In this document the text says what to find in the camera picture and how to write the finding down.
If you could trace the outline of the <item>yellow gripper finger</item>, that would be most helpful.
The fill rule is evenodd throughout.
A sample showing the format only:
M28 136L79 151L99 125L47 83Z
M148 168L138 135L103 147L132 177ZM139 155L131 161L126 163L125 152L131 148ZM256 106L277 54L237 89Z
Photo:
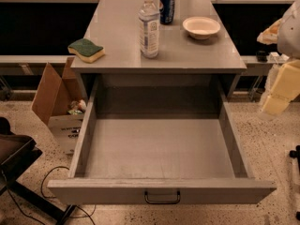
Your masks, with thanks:
M278 43L278 29L281 24L281 20L275 21L272 25L270 25L267 29L261 32L258 37L257 41L261 44L277 44Z
M274 64L269 71L265 91L261 96L260 114L278 116L300 95L300 60L281 66Z

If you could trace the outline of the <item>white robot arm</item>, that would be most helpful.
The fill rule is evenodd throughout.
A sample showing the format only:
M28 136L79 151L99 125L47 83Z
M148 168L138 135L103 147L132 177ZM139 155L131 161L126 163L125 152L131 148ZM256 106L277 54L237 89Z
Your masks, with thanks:
M257 40L262 44L276 44L277 50L289 57L282 66L273 65L261 96L259 115L271 120L300 95L300 0L261 32Z

